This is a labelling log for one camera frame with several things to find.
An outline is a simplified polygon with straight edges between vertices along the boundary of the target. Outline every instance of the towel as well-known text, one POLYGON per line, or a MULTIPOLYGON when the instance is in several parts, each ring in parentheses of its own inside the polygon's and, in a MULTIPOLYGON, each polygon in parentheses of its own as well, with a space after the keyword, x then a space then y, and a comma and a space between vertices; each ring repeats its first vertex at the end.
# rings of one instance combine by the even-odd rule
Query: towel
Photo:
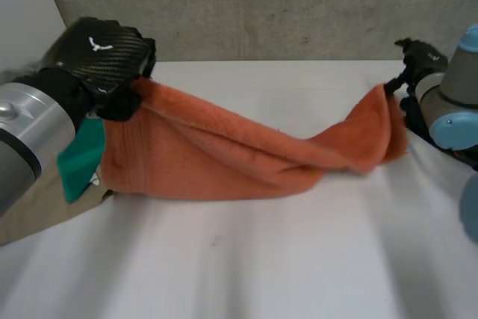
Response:
POLYGON ((368 173, 406 153, 393 96, 374 87, 347 118, 307 140, 141 78, 127 122, 105 121, 107 187, 170 199, 260 199, 300 193, 327 170, 368 173))

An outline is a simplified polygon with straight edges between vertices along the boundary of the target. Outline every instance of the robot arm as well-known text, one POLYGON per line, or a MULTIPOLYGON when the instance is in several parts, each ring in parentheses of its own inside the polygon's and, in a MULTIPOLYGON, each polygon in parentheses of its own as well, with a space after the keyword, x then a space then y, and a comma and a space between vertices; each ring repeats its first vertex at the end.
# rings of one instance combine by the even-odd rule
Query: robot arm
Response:
POLYGON ((125 121, 141 98, 129 85, 150 75, 154 40, 134 28, 78 20, 33 75, 0 86, 0 216, 56 162, 85 115, 125 121))

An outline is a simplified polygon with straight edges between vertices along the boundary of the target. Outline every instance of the white wall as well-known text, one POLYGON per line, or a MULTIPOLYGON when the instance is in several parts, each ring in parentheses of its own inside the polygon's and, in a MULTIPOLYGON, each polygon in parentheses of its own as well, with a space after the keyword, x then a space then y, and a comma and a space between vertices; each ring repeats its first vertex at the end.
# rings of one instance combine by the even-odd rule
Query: white wall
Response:
POLYGON ((38 61, 63 29, 53 0, 0 0, 0 71, 38 61))

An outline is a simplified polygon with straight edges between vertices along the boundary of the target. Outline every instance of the beige cloth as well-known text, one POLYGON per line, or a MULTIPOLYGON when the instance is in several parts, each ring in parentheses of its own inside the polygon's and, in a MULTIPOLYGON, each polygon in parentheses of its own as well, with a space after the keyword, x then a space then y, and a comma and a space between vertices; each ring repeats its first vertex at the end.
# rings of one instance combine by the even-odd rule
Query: beige cloth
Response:
POLYGON ((102 203, 107 188, 101 182, 99 186, 89 186, 74 203, 68 203, 58 169, 52 167, 0 217, 0 246, 62 223, 102 203))

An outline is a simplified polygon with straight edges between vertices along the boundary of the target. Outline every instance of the gray wall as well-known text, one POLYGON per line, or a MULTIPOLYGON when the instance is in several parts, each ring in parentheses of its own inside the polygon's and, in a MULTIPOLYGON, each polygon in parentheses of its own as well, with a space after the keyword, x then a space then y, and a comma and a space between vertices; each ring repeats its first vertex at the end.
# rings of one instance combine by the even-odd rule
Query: gray wall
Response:
POLYGON ((0 0, 0 83, 3 70, 38 61, 65 29, 53 0, 0 0))
POLYGON ((55 0, 66 24, 118 19, 158 41, 163 61, 392 59, 419 37, 447 55, 478 0, 55 0))

